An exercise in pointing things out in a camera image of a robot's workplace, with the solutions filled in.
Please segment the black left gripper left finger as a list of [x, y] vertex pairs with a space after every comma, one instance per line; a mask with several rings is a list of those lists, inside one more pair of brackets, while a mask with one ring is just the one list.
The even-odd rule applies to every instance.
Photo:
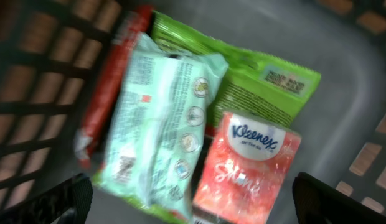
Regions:
[[92, 198], [90, 178], [80, 173], [30, 200], [0, 212], [0, 224], [84, 224]]

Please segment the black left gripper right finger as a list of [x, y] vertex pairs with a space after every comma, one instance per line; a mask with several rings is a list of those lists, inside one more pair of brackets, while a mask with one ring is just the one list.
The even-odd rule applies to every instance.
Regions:
[[299, 224], [386, 224], [386, 216], [301, 172], [293, 182]]

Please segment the red candy bar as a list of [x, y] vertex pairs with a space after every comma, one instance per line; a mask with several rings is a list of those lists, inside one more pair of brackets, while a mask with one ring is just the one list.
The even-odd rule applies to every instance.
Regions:
[[140, 33], [148, 29], [153, 10], [152, 5], [145, 4], [130, 11], [111, 42], [110, 54], [93, 90], [82, 125], [75, 135], [75, 156], [84, 169], [90, 167], [91, 155], [117, 100], [130, 55]]

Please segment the red Kleenex tissue pack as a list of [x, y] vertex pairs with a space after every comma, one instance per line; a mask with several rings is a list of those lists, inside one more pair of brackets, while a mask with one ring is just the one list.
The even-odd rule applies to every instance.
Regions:
[[300, 143], [288, 128], [224, 111], [193, 204], [231, 223], [266, 223]]

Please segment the mint green wipes pack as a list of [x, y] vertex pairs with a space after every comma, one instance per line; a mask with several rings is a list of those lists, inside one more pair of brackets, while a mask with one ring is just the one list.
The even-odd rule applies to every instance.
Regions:
[[190, 183], [206, 109], [227, 69], [219, 53], [166, 52], [141, 34], [111, 120], [98, 185], [140, 209], [190, 222]]

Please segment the green snack bag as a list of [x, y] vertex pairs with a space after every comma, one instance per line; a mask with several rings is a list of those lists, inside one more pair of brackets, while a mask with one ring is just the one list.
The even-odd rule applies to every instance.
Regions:
[[310, 68], [229, 45], [160, 12], [154, 12], [153, 17], [150, 36], [163, 50], [220, 53], [229, 64], [207, 110], [205, 132], [209, 136], [216, 132], [225, 109], [242, 110], [290, 127], [321, 80], [321, 74]]

